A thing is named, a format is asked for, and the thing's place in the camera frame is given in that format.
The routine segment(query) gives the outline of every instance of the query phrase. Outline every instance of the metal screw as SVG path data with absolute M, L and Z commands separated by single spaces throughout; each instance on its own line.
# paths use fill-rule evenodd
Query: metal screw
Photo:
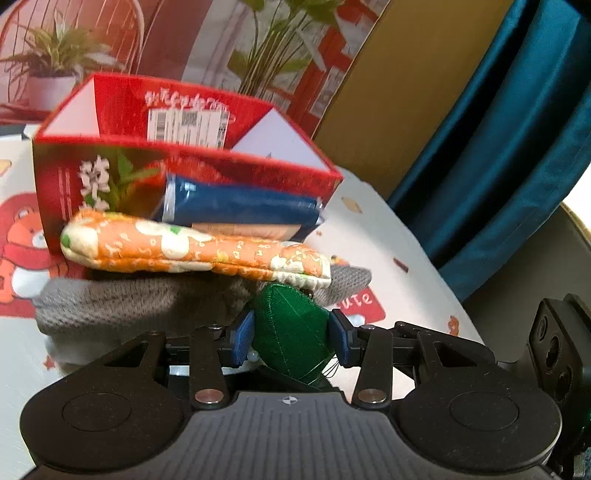
M 386 394 L 377 388 L 366 388 L 357 394 L 357 398 L 363 403 L 382 403 L 386 400 Z
M 204 388 L 195 393 L 195 400 L 208 405 L 220 403 L 224 398 L 223 392 L 216 388 Z

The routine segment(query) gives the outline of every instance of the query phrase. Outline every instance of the gray knitted fabric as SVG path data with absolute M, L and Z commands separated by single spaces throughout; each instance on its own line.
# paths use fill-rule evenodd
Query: gray knitted fabric
M 127 341 L 148 330 L 188 335 L 198 325 L 228 325 L 256 283 L 226 275 L 167 275 L 134 280 L 54 278 L 33 300 L 46 335 Z
M 315 290 L 313 293 L 314 303 L 321 307 L 334 305 L 359 293 L 371 282 L 371 270 L 350 265 L 331 265 L 330 276 L 330 287 Z
M 327 307 L 363 290 L 366 268 L 331 266 L 329 288 L 315 291 Z M 129 280 L 51 279 L 33 300 L 54 360 L 83 365 L 148 330 L 188 336 L 200 325 L 229 325 L 265 283 L 210 272 L 114 276 Z

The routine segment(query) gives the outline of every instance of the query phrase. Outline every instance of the cartoon bear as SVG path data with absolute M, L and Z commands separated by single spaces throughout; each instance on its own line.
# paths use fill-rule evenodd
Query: cartoon bear
M 31 299 L 52 277 L 63 276 L 63 257 L 47 249 L 34 193 L 10 197 L 0 206 L 0 304 Z

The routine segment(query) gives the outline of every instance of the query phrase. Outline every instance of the red paper box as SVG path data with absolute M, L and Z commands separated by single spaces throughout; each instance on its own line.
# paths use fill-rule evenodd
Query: red paper box
M 200 85 L 96 73 L 33 139 L 35 183 L 50 249 L 81 206 L 149 216 L 166 172 L 320 197 L 334 165 L 273 104 Z

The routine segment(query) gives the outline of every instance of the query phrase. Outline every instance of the blue package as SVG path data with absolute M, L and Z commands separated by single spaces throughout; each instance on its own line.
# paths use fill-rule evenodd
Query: blue package
M 154 219 L 210 233 L 303 239 L 322 222 L 321 211 L 320 201 L 314 198 L 256 187 L 209 185 L 169 174 Z M 237 229 L 238 225 L 252 228 Z

